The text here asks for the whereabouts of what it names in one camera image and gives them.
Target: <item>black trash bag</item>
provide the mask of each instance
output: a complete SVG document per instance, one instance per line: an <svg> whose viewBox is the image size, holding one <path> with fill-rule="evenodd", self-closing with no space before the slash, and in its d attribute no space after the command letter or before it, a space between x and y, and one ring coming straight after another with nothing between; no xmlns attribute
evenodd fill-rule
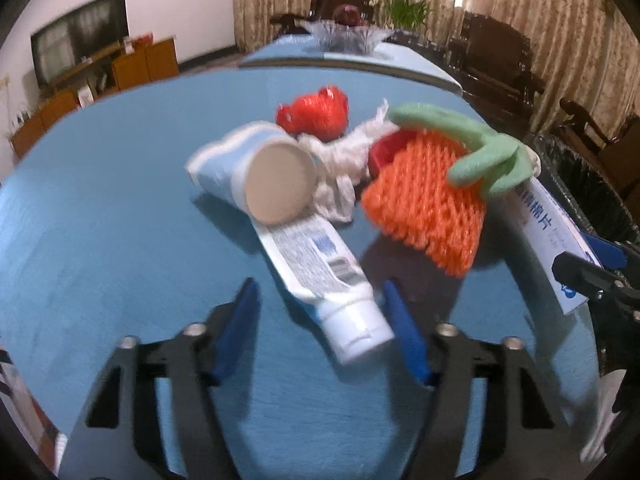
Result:
<svg viewBox="0 0 640 480"><path fill-rule="evenodd" d="M622 199L585 158L555 136L535 136L530 144L542 163L540 182L580 229L610 242L640 242Z"/></svg>

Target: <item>wall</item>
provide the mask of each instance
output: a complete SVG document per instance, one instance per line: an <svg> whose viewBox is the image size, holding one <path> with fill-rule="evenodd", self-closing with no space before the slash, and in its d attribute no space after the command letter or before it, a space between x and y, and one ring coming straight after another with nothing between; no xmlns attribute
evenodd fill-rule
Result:
<svg viewBox="0 0 640 480"><path fill-rule="evenodd" d="M38 87L33 72L30 36L55 18L90 0L31 0L0 48L0 79L8 75L9 117L33 109ZM233 0L126 0L132 36L152 31L156 38L175 36L178 62L235 44ZM0 89L0 140L9 136L7 96ZM0 142L0 178L5 160Z"/></svg>

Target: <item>green sponge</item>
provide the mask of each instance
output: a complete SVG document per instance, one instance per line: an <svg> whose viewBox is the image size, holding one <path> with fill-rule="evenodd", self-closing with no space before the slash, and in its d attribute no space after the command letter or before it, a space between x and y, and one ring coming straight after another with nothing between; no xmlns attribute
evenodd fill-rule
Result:
<svg viewBox="0 0 640 480"><path fill-rule="evenodd" d="M403 128L437 130L465 146L471 153L449 169L447 180L452 186L466 187L484 178L481 195L485 200L506 193L534 174L524 144L457 112L406 103L389 110L386 118Z"/></svg>

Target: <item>blue tablecloth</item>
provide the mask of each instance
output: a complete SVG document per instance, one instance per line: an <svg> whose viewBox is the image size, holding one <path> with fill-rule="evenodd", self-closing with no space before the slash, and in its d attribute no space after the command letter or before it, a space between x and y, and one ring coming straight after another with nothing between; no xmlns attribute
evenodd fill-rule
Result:
<svg viewBox="0 0 640 480"><path fill-rule="evenodd" d="M393 75L444 88L462 95L462 87L443 69L408 47L380 43L368 56L325 52L310 35L283 36L240 62L240 68L266 66L322 66Z"/></svg>
<svg viewBox="0 0 640 480"><path fill-rule="evenodd" d="M248 218L194 188L183 167L206 142L248 121L273 120L278 104L327 84L350 98L352 125L372 117L384 98L477 117L451 92L372 73L204 73L124 92L65 118L2 183L2 341L62 431L72 429L121 336L174 336L254 276L260 322L238 373L214 393L242 477L399 477L429 393L409 377L395 346L340 368L299 307L283 300ZM562 315L542 270L500 219L488 218L464 280L381 237L360 210L340 232L374 284L402 276L434 324L450 319L493 342L522 337L561 396L577 441L585 439L598 382L588 312ZM461 472L473 467L477 449L477 386ZM162 427L180 471L168 397L163 383Z"/></svg>

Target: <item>orange mesh scrubber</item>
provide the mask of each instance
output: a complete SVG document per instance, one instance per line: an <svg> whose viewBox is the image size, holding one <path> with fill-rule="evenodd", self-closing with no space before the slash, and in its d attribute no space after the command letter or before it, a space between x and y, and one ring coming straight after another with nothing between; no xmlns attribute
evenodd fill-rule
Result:
<svg viewBox="0 0 640 480"><path fill-rule="evenodd" d="M439 132L423 132L362 194L367 217L384 234L459 277L474 262L486 212L479 183L457 189L447 182L447 170L467 153Z"/></svg>

